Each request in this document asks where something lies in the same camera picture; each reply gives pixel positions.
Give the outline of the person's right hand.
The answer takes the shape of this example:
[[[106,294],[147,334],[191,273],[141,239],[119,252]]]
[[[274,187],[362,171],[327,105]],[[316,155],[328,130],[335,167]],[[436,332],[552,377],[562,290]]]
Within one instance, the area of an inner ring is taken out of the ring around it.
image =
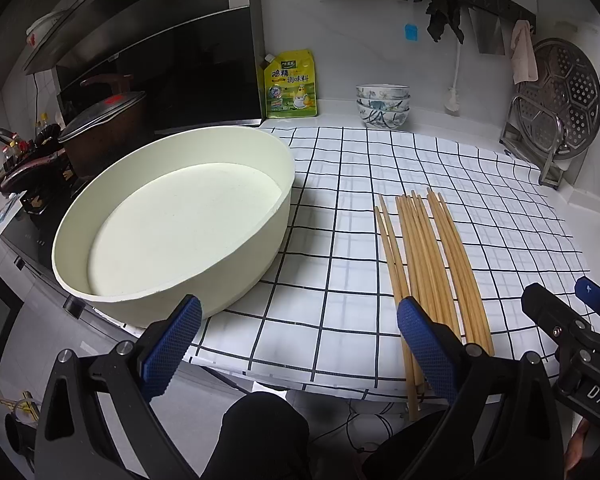
[[[590,430],[590,423],[582,418],[567,444],[565,452],[565,474],[580,462],[583,456],[584,441]]]

